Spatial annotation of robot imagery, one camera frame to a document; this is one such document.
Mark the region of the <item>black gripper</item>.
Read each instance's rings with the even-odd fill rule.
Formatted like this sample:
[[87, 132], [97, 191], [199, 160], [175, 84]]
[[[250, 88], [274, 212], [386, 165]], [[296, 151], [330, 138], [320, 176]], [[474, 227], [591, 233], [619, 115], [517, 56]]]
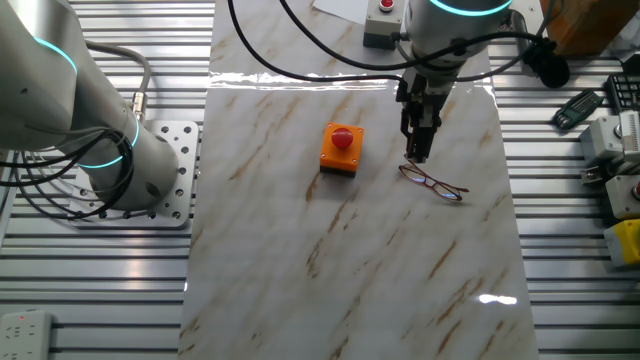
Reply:
[[416, 163], [425, 163], [431, 152], [437, 126], [441, 125], [440, 111], [453, 83], [440, 79], [437, 74], [423, 75], [415, 68], [406, 69], [402, 78], [406, 86], [397, 95], [397, 100], [403, 105], [401, 133], [406, 138], [410, 159]]

